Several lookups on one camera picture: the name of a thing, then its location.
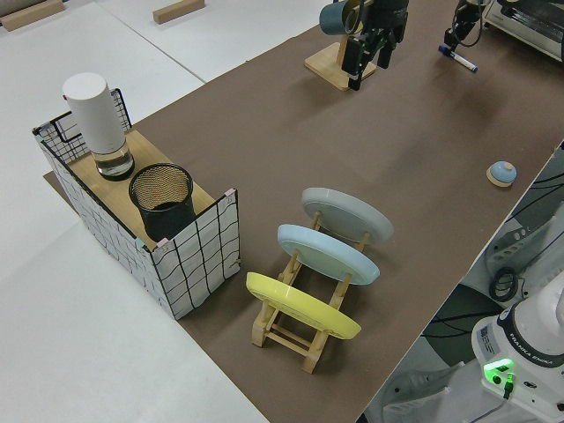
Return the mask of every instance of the plate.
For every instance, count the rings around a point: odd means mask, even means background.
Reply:
[[[301,203],[311,218],[321,212],[321,227],[348,241],[359,242],[368,232],[367,244],[376,244],[387,241],[394,233],[388,218],[373,206],[334,189],[304,189]]]
[[[352,339],[360,332],[359,324],[349,316],[276,279],[249,272],[247,289],[282,313],[335,338]]]
[[[298,261],[336,280],[352,275],[351,284],[369,285],[380,276],[380,270],[368,257],[327,234],[308,227],[280,225],[278,244],[290,256],[298,252]]]

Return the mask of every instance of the storage box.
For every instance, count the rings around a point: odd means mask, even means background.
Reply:
[[[114,90],[112,96],[136,161],[135,172],[151,162],[169,161],[130,130],[121,92]],[[89,174],[97,175],[97,171],[71,112],[35,128],[33,134],[88,230],[174,319],[200,306],[240,269],[235,189],[214,201],[195,184],[196,220],[172,240],[157,245],[146,236],[138,211],[127,196],[130,179],[106,182]]]

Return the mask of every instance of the green light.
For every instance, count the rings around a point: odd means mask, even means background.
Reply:
[[[506,370],[513,367],[513,360],[512,359],[501,359],[494,361],[493,363],[488,363],[484,365],[484,375],[486,375],[486,379],[490,382],[494,382],[494,376],[498,374],[498,372],[505,372]],[[513,374],[508,374],[508,382],[513,381]]]
[[[494,361],[493,363],[488,363],[484,365],[484,371],[489,372],[491,370],[495,370],[499,367],[513,367],[513,360],[512,359],[501,359]]]

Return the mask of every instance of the grid pattern box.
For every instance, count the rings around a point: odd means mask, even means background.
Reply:
[[[120,90],[112,91],[123,129],[131,128]],[[89,150],[71,112],[33,130],[75,211],[104,249],[129,271],[174,319],[200,306],[239,271],[236,189],[197,215],[164,245],[149,250],[72,171]]]

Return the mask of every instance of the white robot body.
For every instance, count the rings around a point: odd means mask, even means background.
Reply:
[[[472,348],[482,384],[546,423],[564,422],[564,272],[535,296],[480,320]]]

